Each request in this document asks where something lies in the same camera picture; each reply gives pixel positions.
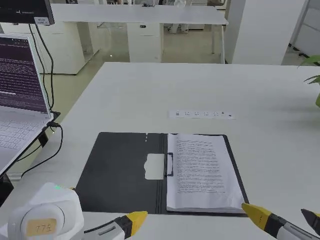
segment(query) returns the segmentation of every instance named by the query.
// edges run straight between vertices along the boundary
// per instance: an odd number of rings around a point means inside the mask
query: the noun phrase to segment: monitor
[[[48,113],[28,37],[0,34],[0,107]]]
[[[50,0],[0,0],[0,23],[55,23]]]

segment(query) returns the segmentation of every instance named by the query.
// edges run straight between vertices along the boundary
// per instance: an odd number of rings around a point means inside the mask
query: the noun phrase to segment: laptop
[[[0,177],[53,118],[28,37],[0,34]]]

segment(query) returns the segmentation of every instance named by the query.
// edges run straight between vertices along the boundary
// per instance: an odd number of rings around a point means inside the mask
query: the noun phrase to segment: laptop screen
[[[0,36],[0,106],[48,112],[26,39]]]

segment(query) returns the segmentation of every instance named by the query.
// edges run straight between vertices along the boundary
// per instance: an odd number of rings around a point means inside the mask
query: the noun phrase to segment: floor
[[[61,112],[58,122],[61,122],[72,108],[78,97],[93,79],[104,62],[129,62],[128,38],[126,25],[122,23],[104,23],[101,31],[105,36],[103,48],[91,59],[91,61],[78,73],[78,75],[55,75],[54,76],[54,110]],[[164,63],[219,63],[219,56],[211,54],[211,28],[206,26],[204,30],[190,30],[188,34],[171,34],[164,32]],[[299,57],[298,52],[288,48],[282,65],[299,65],[304,57]],[[50,91],[50,76],[45,76],[46,87]],[[47,130],[50,137],[53,132]],[[39,146],[36,142],[26,153],[32,152]],[[16,163],[8,175],[15,184],[20,175],[33,162],[35,153]]]

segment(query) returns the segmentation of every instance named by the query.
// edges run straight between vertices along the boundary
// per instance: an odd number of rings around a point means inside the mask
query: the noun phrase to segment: black cable
[[[107,223],[105,223],[105,224],[102,224],[102,225],[100,225],[100,226],[97,226],[97,227],[94,227],[94,228],[85,230],[85,231],[84,231],[84,234],[87,234],[87,233],[90,233],[90,232],[93,232],[93,231],[102,229],[102,228],[104,228],[105,226],[108,226],[109,224],[112,224],[113,222],[114,222],[114,220],[109,221],[109,222],[107,222]]]
[[[40,162],[40,163],[36,164],[35,166],[29,168],[28,170],[24,171],[24,173],[22,173],[22,175],[21,175],[21,178],[22,178],[27,172],[31,171],[32,169],[38,167],[39,165],[44,164],[45,162],[47,162],[47,161],[49,161],[50,159],[54,158],[54,157],[60,152],[61,147],[62,147],[62,143],[63,143],[63,141],[64,141],[64,130],[63,130],[63,128],[62,128],[62,126],[61,126],[60,124],[55,123],[55,122],[49,122],[49,123],[48,123],[48,126],[49,126],[49,127],[54,127],[54,128],[60,128],[60,129],[61,129],[61,142],[60,142],[60,146],[59,146],[58,150],[57,150],[57,151],[55,152],[55,154],[53,154],[51,157],[47,158],[46,160],[43,160],[42,162]]]
[[[50,60],[51,60],[51,73],[50,73],[50,76],[51,76],[51,79],[50,79],[50,83],[51,83],[51,97],[52,97],[52,104],[50,105],[50,111],[52,110],[52,108],[54,107],[55,105],[55,96],[54,96],[54,59],[52,58],[51,56],[51,53],[49,51],[49,49],[47,48],[47,45],[44,41],[44,39],[42,38],[42,35],[40,33],[40,30],[39,30],[39,27],[37,24],[35,24],[35,28],[36,28],[36,31],[38,32],[39,34],[39,37],[41,39],[41,42],[46,50],[46,52],[48,53],[49,57],[50,57]]]
[[[17,162],[20,162],[21,160],[29,157],[31,154],[33,154],[35,151],[37,151],[40,147],[41,147],[41,145],[39,145],[35,150],[33,150],[32,152],[30,152],[27,156],[24,156],[23,158],[18,159]]]
[[[30,33],[31,33],[31,36],[32,36],[32,39],[33,39],[33,42],[34,42],[34,48],[35,48],[36,54],[38,55],[38,58],[40,60],[40,64],[42,66],[42,72],[43,72],[43,74],[42,74],[42,84],[43,84],[43,87],[44,87],[44,90],[45,90],[46,99],[47,99],[48,104],[50,106],[49,95],[48,95],[48,91],[47,91],[46,83],[45,83],[45,65],[42,62],[42,59],[40,57],[39,50],[38,50],[38,47],[37,47],[36,38],[35,38],[35,35],[34,35],[32,29],[31,29],[31,25],[30,24],[29,24],[29,29],[30,29]]]

